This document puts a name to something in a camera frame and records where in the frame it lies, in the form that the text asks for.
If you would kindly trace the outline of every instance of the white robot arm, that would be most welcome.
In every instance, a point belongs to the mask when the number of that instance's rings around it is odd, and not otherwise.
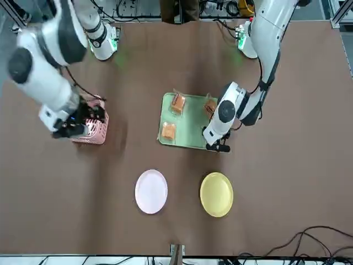
[[[82,26],[89,41],[95,42],[93,52],[98,59],[106,60],[116,50],[111,45],[111,28],[107,30],[91,3],[78,2],[82,11],[71,0],[54,0],[54,18],[40,28],[19,33],[17,48],[8,62],[9,75],[17,87],[42,104],[39,117],[55,138],[85,135],[86,119],[104,122],[105,118],[104,109],[88,106],[57,70],[83,60],[88,42]]]
[[[217,108],[203,135],[206,148],[213,151],[229,152],[229,146],[221,140],[229,137],[234,120],[239,119],[245,126],[256,123],[266,95],[275,79],[280,60],[280,44],[297,5],[306,6],[311,0],[263,0],[252,22],[246,22],[245,56],[259,58],[261,77],[256,91],[250,94],[232,82],[226,85],[218,98]]]

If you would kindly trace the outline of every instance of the table surface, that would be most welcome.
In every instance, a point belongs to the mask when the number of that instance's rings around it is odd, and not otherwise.
[[[206,22],[124,24],[114,58],[99,62],[88,54],[72,66],[83,87],[108,99],[103,146],[52,139],[38,104],[7,83],[0,101],[0,252],[168,255],[170,243],[181,243],[187,255],[260,256],[311,225],[353,234],[353,82],[329,22],[289,25],[264,117],[232,136],[232,153],[157,141],[165,93],[216,97],[231,81],[256,86],[257,60],[242,56],[227,34]],[[150,168],[168,182],[167,203],[156,215],[142,213],[134,196]],[[219,219],[199,200],[202,179],[214,171],[234,189],[233,208]],[[312,234],[333,250],[351,243],[323,229]],[[273,255],[291,256],[294,245]],[[324,255],[310,238],[302,252]]]

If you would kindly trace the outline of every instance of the green tray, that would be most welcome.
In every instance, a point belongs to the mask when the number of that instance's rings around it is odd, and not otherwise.
[[[206,140],[202,135],[202,129],[208,126],[208,119],[204,105],[208,98],[201,96],[185,96],[185,105],[181,115],[171,111],[175,93],[166,93],[163,96],[161,121],[159,123],[158,140],[163,145],[174,145],[196,149],[206,149]],[[176,126],[175,139],[168,140],[162,137],[162,126],[164,122],[173,123]]]

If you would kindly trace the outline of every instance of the yellow plate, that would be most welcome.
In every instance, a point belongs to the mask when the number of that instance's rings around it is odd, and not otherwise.
[[[208,214],[225,216],[233,204],[233,188],[228,178],[218,172],[208,174],[201,184],[200,199]]]

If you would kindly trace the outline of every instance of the pink basket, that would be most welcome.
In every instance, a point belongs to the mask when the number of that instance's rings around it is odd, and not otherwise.
[[[93,100],[89,101],[88,105],[94,106],[97,103],[100,103],[100,106],[104,108],[104,101],[102,100]],[[97,120],[88,119],[85,124],[88,128],[88,135],[82,136],[79,138],[71,138],[70,140],[73,142],[85,142],[86,144],[96,144],[101,145],[105,141],[106,130],[108,128],[109,116],[107,112],[105,112],[105,123],[101,123]]]

